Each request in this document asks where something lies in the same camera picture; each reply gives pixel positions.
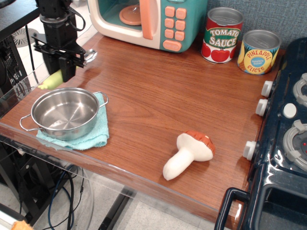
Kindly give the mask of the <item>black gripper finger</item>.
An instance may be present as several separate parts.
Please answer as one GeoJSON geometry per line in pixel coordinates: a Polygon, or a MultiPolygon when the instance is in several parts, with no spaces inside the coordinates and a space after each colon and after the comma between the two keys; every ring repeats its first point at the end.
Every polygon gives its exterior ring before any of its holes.
{"type": "Polygon", "coordinates": [[[60,57],[59,66],[62,73],[63,82],[68,82],[72,77],[75,76],[76,66],[71,59],[60,57]]]}
{"type": "Polygon", "coordinates": [[[44,62],[48,73],[51,75],[60,69],[58,58],[51,54],[44,54],[44,62]]]}

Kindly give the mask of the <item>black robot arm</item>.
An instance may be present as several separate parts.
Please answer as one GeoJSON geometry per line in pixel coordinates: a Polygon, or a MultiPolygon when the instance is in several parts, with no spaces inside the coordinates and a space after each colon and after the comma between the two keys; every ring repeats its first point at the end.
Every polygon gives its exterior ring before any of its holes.
{"type": "Polygon", "coordinates": [[[85,50],[77,44],[78,28],[76,16],[83,18],[70,7],[71,0],[37,0],[39,19],[44,26],[44,34],[33,35],[35,50],[42,53],[49,74],[61,71],[64,82],[75,76],[77,67],[84,67],[85,50]]]}

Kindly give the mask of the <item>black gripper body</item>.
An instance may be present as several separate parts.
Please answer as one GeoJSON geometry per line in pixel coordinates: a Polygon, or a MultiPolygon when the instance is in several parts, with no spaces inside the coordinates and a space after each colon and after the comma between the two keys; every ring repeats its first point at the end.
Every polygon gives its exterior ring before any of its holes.
{"type": "Polygon", "coordinates": [[[52,19],[39,15],[44,26],[44,34],[35,34],[35,50],[43,54],[51,54],[59,58],[71,59],[75,66],[84,67],[85,50],[76,42],[77,32],[76,15],[65,14],[52,19]]]}

